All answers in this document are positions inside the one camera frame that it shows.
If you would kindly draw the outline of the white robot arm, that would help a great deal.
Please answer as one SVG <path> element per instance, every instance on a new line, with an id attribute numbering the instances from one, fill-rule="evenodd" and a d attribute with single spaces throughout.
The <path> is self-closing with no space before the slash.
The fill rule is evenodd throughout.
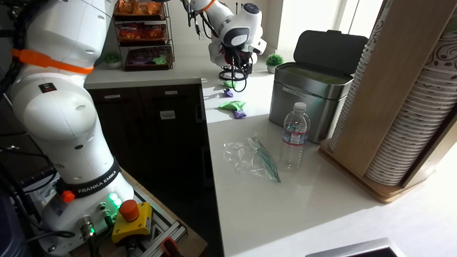
<path id="1" fill-rule="evenodd" d="M 143 0 L 30 0 L 19 7 L 2 89 L 60 174 L 57 196 L 64 202 L 131 195 L 84 82 L 111 18 L 141 15 L 144 7 Z"/>

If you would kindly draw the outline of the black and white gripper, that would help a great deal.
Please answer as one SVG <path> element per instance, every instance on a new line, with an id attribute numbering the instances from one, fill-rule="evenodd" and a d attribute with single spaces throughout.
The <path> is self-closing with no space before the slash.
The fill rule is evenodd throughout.
<path id="1" fill-rule="evenodd" d="M 223 37 L 213 34 L 209 52 L 210 59 L 220 68 L 250 71 L 266 47 L 267 41 L 253 34 L 250 28 L 233 28 Z"/>

